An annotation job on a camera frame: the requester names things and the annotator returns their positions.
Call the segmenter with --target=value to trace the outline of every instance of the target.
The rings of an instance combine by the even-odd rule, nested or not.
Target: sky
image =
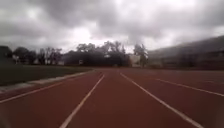
[[[224,0],[0,0],[0,45],[75,50],[121,41],[149,50],[224,34]]]

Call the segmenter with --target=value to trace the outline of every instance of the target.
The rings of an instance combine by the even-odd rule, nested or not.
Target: grass field
[[[0,86],[52,78],[90,69],[61,66],[0,65]]]

